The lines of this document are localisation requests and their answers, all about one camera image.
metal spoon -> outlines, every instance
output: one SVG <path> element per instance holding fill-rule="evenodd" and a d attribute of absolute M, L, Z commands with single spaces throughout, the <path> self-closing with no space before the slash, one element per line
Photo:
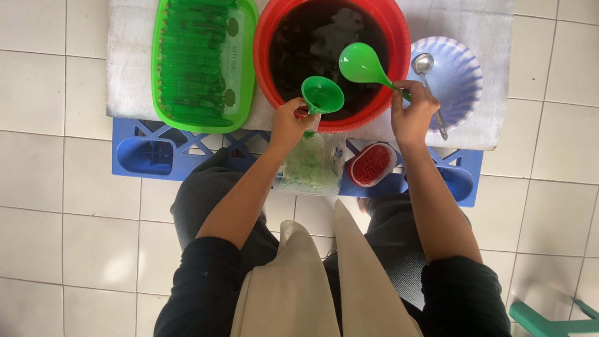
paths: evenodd
<path fill-rule="evenodd" d="M 416 75 L 420 75 L 422 80 L 424 81 L 424 85 L 428 90 L 428 93 L 432 96 L 431 88 L 428 86 L 428 82 L 426 81 L 425 75 L 428 74 L 432 67 L 435 65 L 435 60 L 432 58 L 432 55 L 429 53 L 424 53 L 418 55 L 414 58 L 414 62 L 412 63 L 412 68 L 414 69 L 414 73 Z M 445 121 L 441 116 L 441 112 L 437 110 L 435 112 L 435 118 L 437 120 L 437 125 L 439 127 L 439 132 L 441 132 L 441 137 L 443 140 L 447 140 L 447 129 L 445 128 Z"/>

blue plastic crate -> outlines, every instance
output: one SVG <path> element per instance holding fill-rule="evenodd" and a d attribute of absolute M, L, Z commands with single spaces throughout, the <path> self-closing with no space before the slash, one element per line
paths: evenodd
<path fill-rule="evenodd" d="M 188 131 L 169 127 L 162 122 L 140 121 L 137 119 L 113 119 L 112 173 L 121 176 L 144 177 L 163 180 L 183 180 L 206 159 L 212 151 L 202 142 L 208 134 L 194 135 Z M 240 139 L 224 134 L 231 144 L 228 149 L 238 149 L 246 158 L 230 158 L 227 166 L 231 170 L 245 172 L 256 161 L 244 146 L 255 136 L 266 142 L 270 136 L 265 131 L 249 131 Z M 354 154 L 359 151 L 347 141 L 347 150 Z M 194 154 L 190 149 L 197 148 L 204 154 Z M 479 185 L 483 151 L 461 150 L 440 158 L 429 148 L 441 176 L 446 181 L 458 205 L 473 207 Z M 397 153 L 398 162 L 402 157 Z M 390 173 L 374 187 L 355 185 L 344 172 L 340 195 L 354 197 L 377 197 L 388 192 L 403 192 L 408 188 L 404 173 Z"/>

small red container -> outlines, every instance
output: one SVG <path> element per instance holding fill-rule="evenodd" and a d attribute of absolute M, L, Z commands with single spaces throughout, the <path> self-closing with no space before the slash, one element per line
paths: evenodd
<path fill-rule="evenodd" d="M 389 72 L 392 81 L 405 80 L 410 68 L 410 33 L 399 6 L 394 0 L 348 0 L 369 13 L 385 34 L 389 49 Z M 268 66 L 268 51 L 273 33 L 279 21 L 294 7 L 305 0 L 270 0 L 260 15 L 254 33 L 253 60 L 258 85 L 268 102 L 276 109 L 283 99 L 274 87 Z M 393 92 L 382 86 L 372 102 L 357 114 L 340 121 L 322 121 L 318 131 L 322 133 L 342 133 L 355 130 L 372 122 L 391 105 Z"/>

left hand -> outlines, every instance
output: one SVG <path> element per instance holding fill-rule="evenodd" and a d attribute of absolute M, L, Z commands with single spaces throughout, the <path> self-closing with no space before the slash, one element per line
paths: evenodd
<path fill-rule="evenodd" d="M 304 131 L 314 123 L 314 115 L 308 114 L 301 120 L 294 115 L 296 110 L 305 106 L 303 98 L 294 98 L 274 112 L 273 133 L 269 146 L 283 151 L 285 155 L 294 148 Z"/>

beige cloth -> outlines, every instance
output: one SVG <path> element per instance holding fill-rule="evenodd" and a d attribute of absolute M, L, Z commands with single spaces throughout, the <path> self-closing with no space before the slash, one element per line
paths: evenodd
<path fill-rule="evenodd" d="M 349 211 L 335 203 L 343 335 L 422 337 Z M 231 337 L 340 336 L 325 269 L 310 233 L 281 223 L 277 257 L 246 276 Z"/>

